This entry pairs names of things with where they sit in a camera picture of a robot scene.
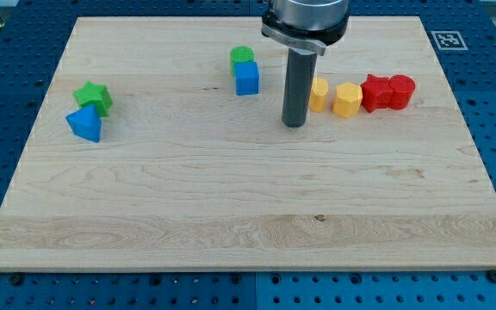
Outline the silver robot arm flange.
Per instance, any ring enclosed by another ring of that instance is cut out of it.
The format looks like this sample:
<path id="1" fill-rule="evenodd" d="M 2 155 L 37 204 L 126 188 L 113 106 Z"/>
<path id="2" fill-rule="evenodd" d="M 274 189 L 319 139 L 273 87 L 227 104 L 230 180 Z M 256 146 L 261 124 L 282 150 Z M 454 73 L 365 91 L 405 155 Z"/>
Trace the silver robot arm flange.
<path id="1" fill-rule="evenodd" d="M 323 56 L 345 34 L 349 0 L 274 0 L 262 15 L 261 33 L 284 46 Z"/>

